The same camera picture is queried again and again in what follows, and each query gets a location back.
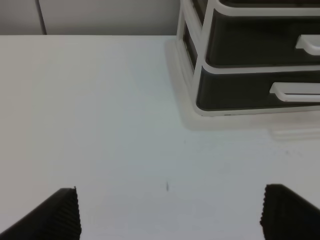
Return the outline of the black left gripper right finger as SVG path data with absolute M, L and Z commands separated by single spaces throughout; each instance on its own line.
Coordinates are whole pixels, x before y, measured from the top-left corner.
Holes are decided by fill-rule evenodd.
M 320 209 L 282 184 L 268 184 L 260 225 L 266 240 L 318 240 Z

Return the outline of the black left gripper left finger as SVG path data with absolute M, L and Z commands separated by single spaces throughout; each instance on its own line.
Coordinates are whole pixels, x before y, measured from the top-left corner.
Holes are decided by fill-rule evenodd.
M 82 226 L 77 189 L 61 188 L 0 233 L 2 240 L 79 240 Z

